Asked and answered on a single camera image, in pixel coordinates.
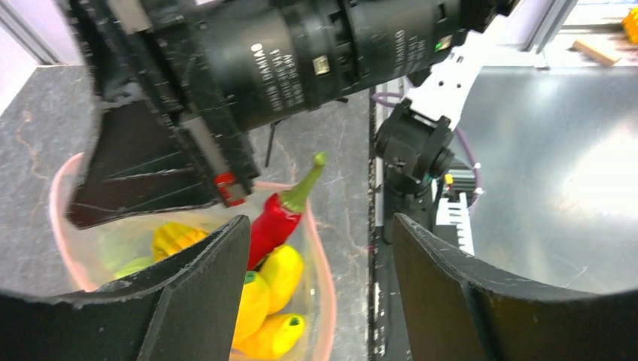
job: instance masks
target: white wall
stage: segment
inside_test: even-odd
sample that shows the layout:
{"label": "white wall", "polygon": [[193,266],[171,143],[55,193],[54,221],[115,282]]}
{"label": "white wall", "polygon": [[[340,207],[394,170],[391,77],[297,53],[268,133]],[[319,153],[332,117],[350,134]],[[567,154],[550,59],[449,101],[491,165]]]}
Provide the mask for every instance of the white wall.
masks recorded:
{"label": "white wall", "polygon": [[38,63],[0,27],[0,115],[5,111]]}
{"label": "white wall", "polygon": [[82,64],[83,60],[77,51],[75,39],[56,5],[56,0],[2,1],[9,4],[23,18],[63,64]]}

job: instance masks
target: white plastic container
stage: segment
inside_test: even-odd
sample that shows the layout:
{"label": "white plastic container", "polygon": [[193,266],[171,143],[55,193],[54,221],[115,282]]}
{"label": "white plastic container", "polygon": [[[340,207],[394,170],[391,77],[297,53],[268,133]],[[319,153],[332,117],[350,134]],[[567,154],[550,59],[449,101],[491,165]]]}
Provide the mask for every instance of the white plastic container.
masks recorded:
{"label": "white plastic container", "polygon": [[[64,217],[82,154],[70,158],[56,174],[49,197],[50,221],[62,259],[79,290],[91,292],[115,279],[114,273],[128,262],[151,256],[153,232],[166,222],[212,232],[235,215],[257,217],[264,201],[286,189],[281,184],[258,183],[245,204],[233,208],[215,206],[198,211],[144,215],[118,220],[95,228],[78,230]],[[305,317],[306,331],[281,361],[328,361],[336,322],[336,297],[330,267],[317,233],[311,206],[290,236],[288,244],[304,257],[302,281],[284,311]],[[231,353],[232,360],[249,360]]]}

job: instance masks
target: yellow connector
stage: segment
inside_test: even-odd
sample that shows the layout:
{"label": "yellow connector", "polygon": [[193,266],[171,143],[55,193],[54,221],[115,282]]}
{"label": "yellow connector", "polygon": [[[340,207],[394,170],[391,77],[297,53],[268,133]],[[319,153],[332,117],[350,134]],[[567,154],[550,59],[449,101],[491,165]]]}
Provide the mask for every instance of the yellow connector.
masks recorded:
{"label": "yellow connector", "polygon": [[627,39],[632,44],[638,44],[638,8],[633,8],[629,14],[622,20]]}

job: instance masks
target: plastic vegetable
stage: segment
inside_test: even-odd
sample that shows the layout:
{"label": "plastic vegetable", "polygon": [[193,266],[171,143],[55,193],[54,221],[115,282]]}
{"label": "plastic vegetable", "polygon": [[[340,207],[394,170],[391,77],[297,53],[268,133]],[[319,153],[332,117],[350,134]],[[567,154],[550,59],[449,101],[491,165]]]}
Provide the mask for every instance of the plastic vegetable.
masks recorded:
{"label": "plastic vegetable", "polygon": [[270,305],[270,288],[259,274],[254,271],[246,272],[242,300],[239,302],[235,333],[232,336],[232,346],[254,334],[266,319]]}
{"label": "plastic vegetable", "polygon": [[266,257],[259,274],[270,286],[268,314],[281,311],[292,298],[303,273],[303,258],[294,248],[284,244]]}
{"label": "plastic vegetable", "polygon": [[314,155],[314,167],[292,189],[275,193],[263,206],[263,213],[252,224],[248,269],[255,268],[268,253],[281,246],[294,232],[305,211],[314,182],[326,165],[326,154]]}
{"label": "plastic vegetable", "polygon": [[153,235],[153,258],[159,262],[206,238],[201,229],[169,222],[155,231]]}
{"label": "plastic vegetable", "polygon": [[136,272],[141,271],[144,268],[147,268],[153,265],[154,261],[150,257],[140,257],[136,258],[131,262],[128,262],[124,267],[122,267],[119,271],[115,272],[115,279],[124,278],[126,276],[130,276]]}
{"label": "plastic vegetable", "polygon": [[304,328],[303,317],[298,314],[273,314],[257,332],[234,348],[251,359],[279,359],[293,348]]}

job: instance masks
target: green pepper stem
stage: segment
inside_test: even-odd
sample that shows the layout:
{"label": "green pepper stem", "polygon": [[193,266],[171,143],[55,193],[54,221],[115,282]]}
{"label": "green pepper stem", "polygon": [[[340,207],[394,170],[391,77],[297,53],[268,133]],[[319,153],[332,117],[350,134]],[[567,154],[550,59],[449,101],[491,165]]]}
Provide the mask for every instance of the green pepper stem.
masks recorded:
{"label": "green pepper stem", "polygon": [[326,154],[324,152],[315,154],[313,161],[314,166],[299,183],[291,189],[279,193],[281,205],[287,210],[295,213],[303,213],[305,211],[305,203],[308,196],[310,196],[312,187],[321,176],[321,172],[324,171]]}

